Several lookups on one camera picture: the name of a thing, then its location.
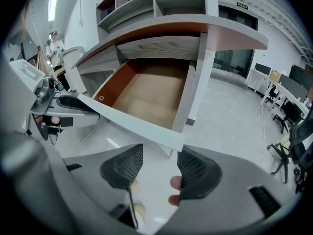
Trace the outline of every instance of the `tile floor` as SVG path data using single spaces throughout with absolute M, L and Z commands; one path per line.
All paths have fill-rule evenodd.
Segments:
M 266 150 L 262 125 L 261 97 L 250 90 L 211 78 L 194 126 L 186 125 L 183 133 L 186 144 L 204 147 L 221 153 L 247 159 L 266 172 L 278 167 L 278 155 Z M 265 106 L 263 119 L 267 145 L 278 143 L 287 133 L 280 133 L 280 124 L 274 122 L 274 114 L 282 115 L 279 109 L 269 112 Z M 81 156 L 107 151 L 128 144 L 144 144 L 144 164 L 137 176 L 135 202 L 141 202 L 146 209 L 145 234 L 154 234 L 177 209 L 167 199 L 178 191 L 172 189 L 169 181 L 174 175 L 181 175 L 177 167 L 177 153 L 169 159 L 155 143 L 129 133 L 103 118 L 94 126 L 64 131 L 59 135 L 56 149 L 62 157 Z M 289 165 L 289 183 L 294 190 L 293 167 Z M 284 177 L 283 170 L 275 177 L 277 183 Z

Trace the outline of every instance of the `black mesh chair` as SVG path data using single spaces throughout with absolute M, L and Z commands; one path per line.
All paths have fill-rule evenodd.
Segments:
M 281 133 L 284 132 L 284 128 L 287 130 L 288 132 L 288 128 L 287 125 L 285 123 L 285 121 L 288 121 L 291 125 L 296 124 L 297 122 L 299 122 L 300 120 L 302 120 L 302 116 L 301 116 L 301 110 L 300 108 L 296 105 L 291 103 L 290 101 L 288 101 L 286 104 L 283 104 L 282 106 L 282 110 L 285 112 L 286 116 L 284 118 L 281 118 L 278 115 L 275 115 L 273 117 L 273 120 L 278 120 L 281 122 L 282 124 L 282 130 Z
M 303 141 L 310 138 L 312 134 L 313 107 L 305 120 L 298 125 L 294 125 L 290 130 L 290 156 L 293 163 L 299 166 L 299 169 L 294 170 L 297 192 L 305 188 L 308 178 L 312 177 L 313 174 L 313 142 L 307 148 L 303 144 Z
M 275 93 L 275 90 L 276 90 L 276 86 L 274 85 L 272 89 L 269 91 L 269 94 L 268 94 L 269 97 L 265 99 L 265 103 L 274 102 L 274 99 L 277 98 L 278 96 L 278 93 Z
M 276 145 L 273 145 L 273 144 L 269 145 L 267 147 L 268 150 L 271 147 L 281 157 L 280 164 L 279 164 L 278 168 L 274 172 L 272 172 L 271 175 L 275 175 L 276 173 L 278 173 L 279 170 L 281 169 L 281 167 L 284 166 L 284 170 L 285 170 L 285 184 L 286 184 L 287 181 L 288 181 L 288 164 L 289 164 L 289 158 L 290 158 L 289 148 L 286 147 L 285 144 L 282 144 L 281 142 L 277 143 Z

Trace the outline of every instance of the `glass door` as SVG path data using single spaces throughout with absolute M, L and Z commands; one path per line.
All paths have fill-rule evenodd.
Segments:
M 231 8 L 219 6 L 219 17 L 237 21 L 253 29 L 257 29 L 257 19 Z M 246 77 L 253 57 L 253 50 L 226 50 L 215 54 L 214 68 Z

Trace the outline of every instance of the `finger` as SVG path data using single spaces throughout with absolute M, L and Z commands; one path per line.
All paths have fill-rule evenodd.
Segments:
M 170 203 L 170 205 L 172 206 L 178 206 L 179 205 L 179 195 L 171 195 L 168 198 L 168 202 Z
M 171 187 L 176 190 L 181 190 L 181 176 L 174 176 L 170 181 Z

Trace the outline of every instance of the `person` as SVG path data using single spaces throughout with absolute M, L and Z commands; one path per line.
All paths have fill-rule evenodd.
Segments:
M 181 191 L 181 176 L 174 176 L 171 178 L 170 185 L 176 190 Z M 168 202 L 172 206 L 178 206 L 179 205 L 179 195 L 171 195 L 168 198 Z
M 58 63 L 60 62 L 59 55 L 65 51 L 65 46 L 63 42 L 58 38 L 58 32 L 53 31 L 51 32 L 51 42 L 46 47 L 47 52 L 47 58 L 50 60 L 53 70 L 57 71 L 62 66 L 58 66 Z M 64 89 L 67 92 L 71 92 L 72 89 L 70 88 L 67 79 L 65 78 L 64 73 L 60 74 L 58 76 L 59 81 L 62 83 Z

